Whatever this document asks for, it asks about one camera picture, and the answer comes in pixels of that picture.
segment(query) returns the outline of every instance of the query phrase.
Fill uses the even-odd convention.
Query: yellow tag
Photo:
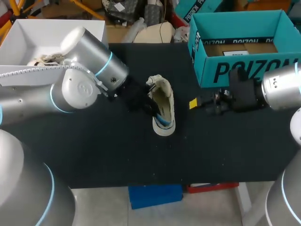
[[[195,108],[197,106],[198,106],[198,102],[196,98],[189,102],[189,109]]]

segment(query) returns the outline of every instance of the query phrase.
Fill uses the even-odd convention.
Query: robotic arm
[[[47,113],[72,113],[91,106],[101,93],[109,99],[120,97],[130,110],[159,113],[148,88],[137,83],[128,67],[84,27],[72,30],[61,50],[69,69],[54,84],[0,87],[1,125]]]

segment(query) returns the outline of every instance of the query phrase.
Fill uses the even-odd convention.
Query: shoe insole
[[[165,121],[171,122],[170,103],[168,97],[162,91],[157,89],[152,93],[153,100],[158,104],[160,114]]]

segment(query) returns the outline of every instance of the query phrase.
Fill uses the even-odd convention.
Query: cardboard box
[[[109,43],[121,43],[129,28],[121,25],[107,25]]]
[[[187,23],[195,13],[215,12],[222,0],[182,0],[174,9],[176,14]]]
[[[108,45],[104,21],[19,19],[0,46],[0,65],[27,65],[43,54],[60,52],[64,37],[80,25]]]
[[[236,67],[260,80],[265,71],[297,62],[300,43],[288,16],[276,10],[194,14],[188,47],[200,86],[224,87]],[[230,51],[244,52],[224,56]]]
[[[234,11],[262,11],[279,10],[287,12],[290,8],[291,0],[261,0],[249,2],[248,0],[234,0]]]

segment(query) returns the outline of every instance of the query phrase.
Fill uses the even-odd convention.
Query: yellow stand
[[[23,13],[26,13],[28,10],[30,10],[31,8],[33,8],[34,6],[36,6],[37,4],[39,4],[42,0],[37,0],[35,3],[33,3],[31,6],[29,6],[27,9],[25,9],[23,11]],[[100,20],[104,20],[104,17],[99,15],[98,13],[94,12],[93,10],[91,10],[90,8],[88,8],[87,6],[83,5],[81,2],[79,2],[78,0],[70,0],[71,2],[73,2],[75,5],[77,5],[78,7],[82,8],[83,10],[87,11],[88,13],[92,14],[93,16],[95,16],[96,18],[100,19]],[[13,10],[13,14],[15,16],[20,16],[20,9],[23,7],[25,0],[20,0],[19,3],[17,4],[15,0],[9,0],[9,4]],[[35,16],[28,16],[28,19],[35,19]],[[10,28],[12,26],[11,21],[7,21],[3,27],[0,28],[0,37],[2,36],[2,39],[0,41],[0,45],[2,44],[2,42],[4,41],[5,37],[7,36]]]

